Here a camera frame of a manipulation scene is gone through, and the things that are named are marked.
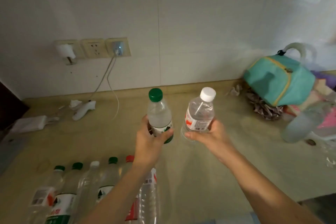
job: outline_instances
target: outlet plate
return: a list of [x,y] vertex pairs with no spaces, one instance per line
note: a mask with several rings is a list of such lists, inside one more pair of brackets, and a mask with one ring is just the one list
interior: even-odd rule
[[131,56],[131,50],[128,45],[127,37],[120,37],[120,38],[108,38],[105,40],[107,52],[111,57],[115,55],[113,52],[114,42],[124,42],[124,53],[119,57]]
[[81,44],[78,40],[70,39],[70,40],[56,40],[56,41],[54,41],[54,45],[60,45],[60,44],[71,45],[71,47],[73,49],[73,52],[75,53],[77,59],[86,59],[86,56],[83,52]]
[[104,39],[83,39],[82,46],[88,59],[110,58]]

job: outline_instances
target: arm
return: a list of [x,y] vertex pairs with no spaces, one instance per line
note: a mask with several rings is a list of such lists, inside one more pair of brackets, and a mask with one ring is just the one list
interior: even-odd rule
[[132,168],[80,224],[119,224],[125,221],[146,174],[159,158],[163,143],[174,133],[173,129],[169,129],[154,138],[148,132],[148,125],[145,116],[136,135]]
[[229,168],[262,224],[322,224],[240,154],[218,120],[212,121],[209,133],[187,132],[185,135],[203,143]]

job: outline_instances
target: red bottle cap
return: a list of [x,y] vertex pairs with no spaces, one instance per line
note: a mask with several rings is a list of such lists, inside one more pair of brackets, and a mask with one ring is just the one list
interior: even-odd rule
[[127,157],[126,157],[126,163],[127,162],[133,162],[134,161],[134,156],[133,155],[128,155]]

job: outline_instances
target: beige tabletop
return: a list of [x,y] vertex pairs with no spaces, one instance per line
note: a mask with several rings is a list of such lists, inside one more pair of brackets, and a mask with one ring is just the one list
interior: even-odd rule
[[[156,165],[160,223],[193,223],[252,211],[226,167],[203,145],[192,145],[180,136],[188,102],[199,92],[189,89],[174,93],[179,91],[183,90],[163,90],[173,114],[175,133],[173,140],[164,145]],[[283,121],[263,120],[252,112],[243,96],[225,93],[226,90],[217,90],[217,118],[225,124],[237,149],[275,185],[296,201],[336,192],[336,170],[326,166],[319,145],[285,143],[279,135]],[[99,160],[105,166],[111,156],[118,157],[122,165],[125,157],[134,153],[136,131],[146,113],[148,97],[143,91],[136,95],[137,92],[123,96],[120,92],[120,109],[114,120],[114,95],[99,93],[93,98],[97,99],[96,110],[81,120],[73,121],[73,112],[69,112],[57,124],[23,134],[26,147],[0,177],[0,222],[20,221],[34,189],[55,165],[65,165],[69,171],[73,162],[84,162],[86,169],[90,161]],[[71,96],[75,97],[80,99],[81,95]],[[28,103],[33,106],[27,117],[50,115],[65,104],[65,98]]]

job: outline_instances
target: hand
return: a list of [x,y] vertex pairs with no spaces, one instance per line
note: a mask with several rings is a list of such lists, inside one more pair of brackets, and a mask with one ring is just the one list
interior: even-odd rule
[[133,166],[151,170],[159,159],[163,143],[173,135],[174,129],[163,132],[158,137],[152,137],[149,134],[149,125],[147,115],[141,120],[141,128],[136,133],[135,155]]
[[184,135],[192,140],[203,143],[220,162],[227,165],[231,153],[237,153],[229,136],[225,131],[224,125],[214,118],[209,125],[210,132],[186,132]]

